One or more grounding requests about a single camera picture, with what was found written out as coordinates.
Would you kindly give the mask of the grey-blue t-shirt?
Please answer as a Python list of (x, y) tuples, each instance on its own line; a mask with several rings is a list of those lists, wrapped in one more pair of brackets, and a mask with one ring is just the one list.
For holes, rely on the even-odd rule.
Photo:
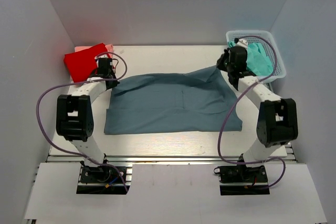
[(236, 100), (214, 66), (132, 76), (111, 91), (104, 133), (218, 132)]

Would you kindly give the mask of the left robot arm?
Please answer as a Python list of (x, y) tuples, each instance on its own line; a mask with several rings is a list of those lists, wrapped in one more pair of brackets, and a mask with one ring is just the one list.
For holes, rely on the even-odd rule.
[(57, 99), (56, 132), (69, 141), (85, 156), (83, 164), (93, 168), (93, 176), (101, 182), (110, 178), (111, 168), (103, 164), (105, 154), (93, 137), (94, 120), (92, 103), (105, 91), (118, 85), (112, 59), (107, 55), (98, 58), (97, 69), (90, 74), (89, 83), (75, 92), (60, 95)]

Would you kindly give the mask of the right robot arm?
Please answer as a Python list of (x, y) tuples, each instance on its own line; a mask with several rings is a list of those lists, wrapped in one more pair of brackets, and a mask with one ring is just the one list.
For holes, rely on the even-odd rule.
[(241, 155), (238, 177), (247, 182), (260, 166), (281, 146), (298, 137), (297, 107), (293, 99), (284, 99), (271, 92), (254, 73), (247, 70), (247, 49), (234, 46), (224, 50), (216, 68), (228, 75), (229, 83), (258, 109), (257, 138)]

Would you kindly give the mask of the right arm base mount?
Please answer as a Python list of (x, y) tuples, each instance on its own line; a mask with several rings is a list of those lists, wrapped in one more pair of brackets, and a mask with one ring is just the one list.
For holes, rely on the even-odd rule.
[(219, 177), (221, 196), (269, 195), (268, 177), (264, 165), (217, 166), (213, 170)]

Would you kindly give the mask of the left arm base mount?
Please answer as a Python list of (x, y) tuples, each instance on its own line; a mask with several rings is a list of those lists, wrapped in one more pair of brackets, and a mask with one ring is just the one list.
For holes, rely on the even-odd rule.
[(131, 185), (131, 167), (89, 167), (80, 162), (77, 195), (126, 195)]

